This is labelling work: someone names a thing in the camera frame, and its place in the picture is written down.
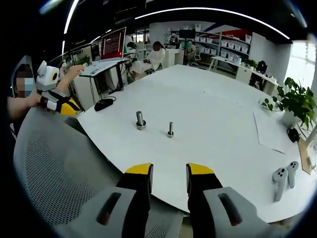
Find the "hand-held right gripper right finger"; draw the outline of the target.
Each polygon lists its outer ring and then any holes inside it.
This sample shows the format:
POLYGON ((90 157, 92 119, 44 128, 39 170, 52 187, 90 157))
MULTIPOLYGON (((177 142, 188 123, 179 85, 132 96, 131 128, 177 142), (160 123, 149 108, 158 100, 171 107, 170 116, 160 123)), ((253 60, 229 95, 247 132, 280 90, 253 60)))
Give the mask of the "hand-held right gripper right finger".
POLYGON ((271 227, 256 207, 231 187, 224 187, 206 166, 186 165, 188 209, 195 238, 267 238, 271 227))

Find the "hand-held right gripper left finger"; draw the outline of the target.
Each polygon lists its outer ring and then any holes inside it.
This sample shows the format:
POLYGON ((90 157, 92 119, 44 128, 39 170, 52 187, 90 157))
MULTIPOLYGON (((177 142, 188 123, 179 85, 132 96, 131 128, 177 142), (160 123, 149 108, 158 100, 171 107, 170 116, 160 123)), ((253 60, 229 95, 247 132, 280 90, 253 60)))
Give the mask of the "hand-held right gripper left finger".
POLYGON ((115 186, 88 200, 79 216, 58 226, 60 238, 143 238, 151 206, 153 164, 127 169, 115 186))

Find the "person's left hand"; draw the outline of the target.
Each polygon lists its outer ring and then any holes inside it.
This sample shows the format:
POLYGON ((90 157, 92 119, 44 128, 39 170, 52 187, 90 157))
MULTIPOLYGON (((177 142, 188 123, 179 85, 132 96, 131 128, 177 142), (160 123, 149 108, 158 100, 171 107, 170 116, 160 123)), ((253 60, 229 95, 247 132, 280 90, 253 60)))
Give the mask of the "person's left hand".
POLYGON ((32 93, 26 98, 26 103, 29 108, 35 107, 40 103, 41 95, 38 93, 32 93))

